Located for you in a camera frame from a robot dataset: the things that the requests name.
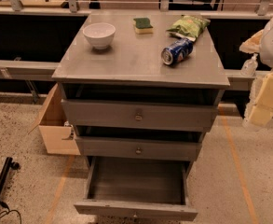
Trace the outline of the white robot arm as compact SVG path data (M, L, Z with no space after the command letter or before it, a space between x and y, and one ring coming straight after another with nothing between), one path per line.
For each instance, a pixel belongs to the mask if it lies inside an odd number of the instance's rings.
M243 126L250 131L264 128L273 118L273 17L263 30L243 42L239 50L260 56L261 63L271 68L265 76L256 77L246 105Z

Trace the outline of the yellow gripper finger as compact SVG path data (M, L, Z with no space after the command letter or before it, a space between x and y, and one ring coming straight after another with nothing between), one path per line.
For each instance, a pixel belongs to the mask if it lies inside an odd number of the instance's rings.
M246 129L262 129L273 118L273 70L253 81L249 98L242 125Z
M239 50L244 53L258 53L260 50L261 38L263 35L264 30L260 30L246 41L242 42L239 46Z

